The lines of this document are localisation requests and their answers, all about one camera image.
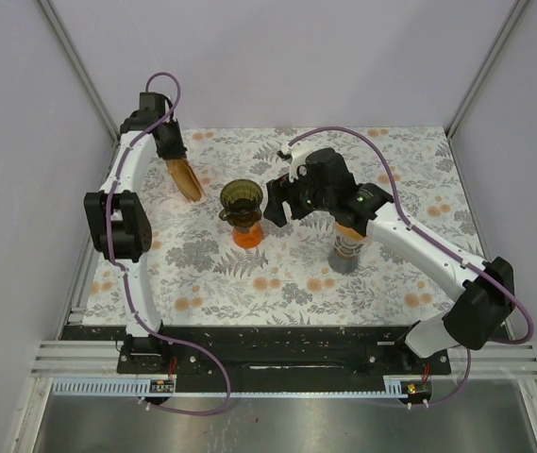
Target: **orange base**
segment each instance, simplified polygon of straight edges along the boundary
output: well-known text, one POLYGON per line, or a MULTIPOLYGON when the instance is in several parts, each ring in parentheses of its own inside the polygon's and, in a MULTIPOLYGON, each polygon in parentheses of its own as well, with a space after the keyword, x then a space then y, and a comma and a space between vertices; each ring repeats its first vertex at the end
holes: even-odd
POLYGON ((261 230, 260 223, 257 223, 249 228, 248 233, 242 233, 236 229, 232 230, 232 239, 234 240, 234 243, 242 248, 253 248, 261 243, 263 238, 264 233, 261 230))

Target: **black mounting bracket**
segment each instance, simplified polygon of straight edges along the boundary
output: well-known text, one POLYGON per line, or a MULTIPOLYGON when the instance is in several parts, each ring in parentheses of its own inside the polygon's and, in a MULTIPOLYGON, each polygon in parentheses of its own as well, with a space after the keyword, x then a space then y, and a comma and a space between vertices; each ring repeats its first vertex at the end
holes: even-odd
MULTIPOLYGON (((501 257, 484 262, 484 272, 513 294, 513 268, 501 257)), ((481 349, 515 308, 511 300, 483 277, 463 283, 465 291, 443 317, 445 329, 459 344, 481 349)))
MULTIPOLYGON (((233 392, 375 392, 384 376, 450 374, 446 351, 418 359, 396 340, 409 327, 162 326, 159 333, 199 344, 225 366, 233 392)), ((221 393, 224 378, 196 349, 127 336, 123 327, 65 328, 63 340, 125 338, 117 362, 122 374, 166 375, 172 359, 179 392, 221 393)))
MULTIPOLYGON (((170 100, 159 92, 141 92, 138 110, 132 112, 129 118, 119 127, 121 134, 132 130, 143 131, 156 123, 165 115, 165 103, 171 107, 170 100)), ((186 146, 182 139, 179 122, 174 115, 169 121, 155 127, 151 132, 157 146, 157 155, 164 159, 186 158, 186 146)))
MULTIPOLYGON (((106 204, 107 194, 103 192, 86 193, 83 200, 94 248, 108 260, 106 204)), ((111 210, 120 210, 122 214, 122 220, 111 220, 115 259, 138 262, 140 256, 150 250, 153 241, 151 224, 138 195, 132 192, 116 193, 112 198, 111 210)))

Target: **white table surface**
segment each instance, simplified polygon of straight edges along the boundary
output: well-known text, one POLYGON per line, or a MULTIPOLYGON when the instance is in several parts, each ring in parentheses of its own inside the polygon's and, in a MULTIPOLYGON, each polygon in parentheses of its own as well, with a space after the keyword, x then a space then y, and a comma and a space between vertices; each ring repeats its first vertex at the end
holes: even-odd
MULTIPOLYGON (((423 273, 370 243, 353 274, 327 264, 333 220, 315 212, 277 228, 262 220, 265 238, 239 248, 218 219, 219 194, 244 177, 265 183, 287 171, 276 154, 306 128, 192 129, 185 131, 189 161, 207 199, 184 200, 154 159, 139 196, 153 227, 148 254, 154 300, 166 325, 387 325, 429 318, 451 301, 423 273)), ((392 165, 403 206, 449 241, 482 255, 459 175, 441 127, 362 127, 392 165)), ((357 182, 390 192, 385 172, 366 145, 341 133, 308 139, 344 155, 357 182)), ((126 323, 118 274, 100 259, 83 324, 126 323)))

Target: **aluminum frame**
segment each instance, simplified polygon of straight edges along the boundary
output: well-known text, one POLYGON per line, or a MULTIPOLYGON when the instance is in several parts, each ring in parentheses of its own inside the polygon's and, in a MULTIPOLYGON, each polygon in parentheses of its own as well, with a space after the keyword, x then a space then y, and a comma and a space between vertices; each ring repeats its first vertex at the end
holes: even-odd
MULTIPOLYGON (((532 0, 516 0, 513 5, 510 14, 506 18, 484 61, 480 65, 480 68, 462 99, 450 125, 446 128, 446 136, 449 139, 449 142, 459 129, 465 114, 475 102, 485 80, 495 67, 505 44, 526 14, 531 1, 532 0)), ((80 80, 82 88, 90 97, 103 126, 116 144, 118 139, 117 126, 112 121, 104 102, 94 87, 51 0, 35 0, 35 2, 39 5, 44 19, 55 34, 59 46, 65 52, 65 56, 73 67, 77 78, 80 80)), ((456 159, 452 144, 451 151, 453 153, 453 158, 456 159)), ((462 172, 459 167, 458 170, 461 176, 461 184, 463 185, 463 188, 466 189, 462 172)), ((465 191, 465 193, 471 209, 472 200, 468 192, 465 191)), ((481 239, 483 235, 480 234, 478 223, 477 228, 482 248, 488 257, 488 250, 481 239)), ((81 248, 78 266, 72 281, 71 291, 65 301, 65 310, 61 317, 61 324, 56 338, 59 338, 62 327, 66 323, 77 323, 78 321, 78 313, 81 310, 82 301, 84 300, 85 289, 91 280, 90 271, 95 258, 97 258, 97 254, 93 250, 91 241, 87 239, 81 248)), ((463 351, 459 349, 451 349, 448 352, 451 360, 451 368, 453 369, 453 374, 451 376, 462 375, 464 372, 463 351)), ((127 376, 124 375, 116 375, 115 368, 118 354, 114 342, 43 342, 38 357, 35 360, 31 378, 26 384, 28 389, 28 403, 26 404, 26 409, 22 411, 20 423, 12 442, 11 451, 14 453, 30 453, 33 451, 47 399, 50 395, 55 378, 127 378, 127 376)), ((389 378, 401 378, 401 380, 404 380, 419 377, 389 378)), ((476 351, 473 355, 470 379, 480 378, 507 378, 518 381, 527 407, 530 423, 537 439, 537 360, 532 345, 525 344, 522 346, 502 347, 499 344, 487 344, 481 351, 476 351)))

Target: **floral tablecloth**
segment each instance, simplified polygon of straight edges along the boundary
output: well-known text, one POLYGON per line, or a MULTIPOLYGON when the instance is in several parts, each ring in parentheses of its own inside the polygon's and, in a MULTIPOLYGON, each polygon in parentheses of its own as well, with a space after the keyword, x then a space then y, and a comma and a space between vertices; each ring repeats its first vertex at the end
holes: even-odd
MULTIPOLYGON (((226 183, 265 183, 286 173, 277 157, 283 142, 308 129, 193 129, 185 131, 189 161, 207 194, 184 200, 155 159, 139 196, 153 227, 149 278, 167 325, 409 324, 450 306, 423 273, 379 243, 370 243, 349 276, 332 272, 327 253, 333 219, 315 212, 278 228, 262 220, 265 239, 252 250, 232 242, 218 219, 226 183)), ((406 209, 449 241, 481 255, 459 175, 441 127, 357 128, 392 165, 406 209)), ((329 132, 307 139, 342 153, 358 182, 390 192, 373 152, 352 136, 329 132)), ((124 325, 118 274, 100 260, 83 324, 124 325)))

